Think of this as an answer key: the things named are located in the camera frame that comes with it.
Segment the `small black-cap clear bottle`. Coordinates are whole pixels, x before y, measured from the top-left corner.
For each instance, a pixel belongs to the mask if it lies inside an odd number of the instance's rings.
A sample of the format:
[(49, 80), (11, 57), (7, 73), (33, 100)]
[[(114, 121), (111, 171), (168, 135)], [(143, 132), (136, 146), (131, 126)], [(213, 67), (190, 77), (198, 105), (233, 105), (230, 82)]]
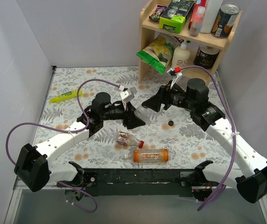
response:
[(151, 124), (151, 120), (148, 117), (148, 108), (143, 107), (142, 105), (138, 106), (136, 110), (134, 111), (134, 114), (143, 120), (145, 122), (146, 126), (149, 126)]

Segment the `red-cap clear bottle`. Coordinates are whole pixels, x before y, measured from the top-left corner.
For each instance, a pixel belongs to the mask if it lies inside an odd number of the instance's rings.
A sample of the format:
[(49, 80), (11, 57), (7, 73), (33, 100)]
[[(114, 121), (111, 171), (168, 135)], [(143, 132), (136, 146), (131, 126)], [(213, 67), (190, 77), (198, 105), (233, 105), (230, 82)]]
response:
[(125, 133), (120, 131), (117, 135), (116, 142), (122, 146), (128, 147), (138, 147), (142, 148), (144, 146), (144, 141), (137, 139), (130, 133)]

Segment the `black bottle cap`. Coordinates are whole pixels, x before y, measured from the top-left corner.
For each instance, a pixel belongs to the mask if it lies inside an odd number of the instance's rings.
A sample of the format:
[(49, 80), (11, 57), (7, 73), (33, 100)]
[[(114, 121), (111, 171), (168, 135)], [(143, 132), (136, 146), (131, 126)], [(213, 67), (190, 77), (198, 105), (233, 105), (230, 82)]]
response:
[(168, 125), (169, 125), (169, 126), (173, 126), (173, 125), (174, 125), (174, 122), (173, 122), (172, 120), (170, 120), (170, 121), (168, 122)]

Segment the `orange drink bottle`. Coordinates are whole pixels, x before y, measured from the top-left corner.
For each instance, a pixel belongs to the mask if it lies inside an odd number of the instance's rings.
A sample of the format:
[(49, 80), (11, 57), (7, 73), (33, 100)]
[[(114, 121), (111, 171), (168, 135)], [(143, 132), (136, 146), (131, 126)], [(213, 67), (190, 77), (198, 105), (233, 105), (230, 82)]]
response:
[(169, 160), (168, 149), (155, 150), (135, 150), (132, 153), (126, 153), (124, 160), (130, 160), (134, 163), (163, 163)]

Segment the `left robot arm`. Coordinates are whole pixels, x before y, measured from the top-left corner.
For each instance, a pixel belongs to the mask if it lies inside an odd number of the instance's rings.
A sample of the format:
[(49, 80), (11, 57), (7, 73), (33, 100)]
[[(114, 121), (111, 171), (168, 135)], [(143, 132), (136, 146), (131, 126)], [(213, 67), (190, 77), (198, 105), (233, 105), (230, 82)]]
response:
[(41, 190), (49, 182), (78, 187), (83, 182), (84, 169), (73, 161), (63, 165), (53, 162), (75, 144), (87, 140), (103, 128), (105, 120), (121, 120), (128, 130), (146, 125), (143, 108), (135, 108), (130, 100), (134, 98), (129, 91), (120, 93), (121, 100), (114, 103), (108, 93), (96, 94), (90, 106), (62, 133), (35, 146), (22, 147), (16, 162), (15, 174), (32, 192)]

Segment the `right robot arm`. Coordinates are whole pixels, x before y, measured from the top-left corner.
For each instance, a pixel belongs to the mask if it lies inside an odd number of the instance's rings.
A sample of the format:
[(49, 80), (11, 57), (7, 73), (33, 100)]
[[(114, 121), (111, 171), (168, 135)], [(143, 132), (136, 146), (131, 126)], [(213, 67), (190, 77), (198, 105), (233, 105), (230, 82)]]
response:
[(248, 202), (255, 203), (267, 194), (267, 159), (256, 152), (233, 128), (225, 114), (209, 102), (209, 88), (199, 78), (187, 82), (186, 90), (168, 83), (142, 103), (153, 111), (167, 110), (170, 106), (190, 112), (192, 121), (216, 140), (229, 154), (238, 170), (217, 166), (212, 161), (200, 163), (194, 172), (183, 178), (185, 182), (207, 185), (217, 182), (220, 192), (225, 186), (236, 189)]

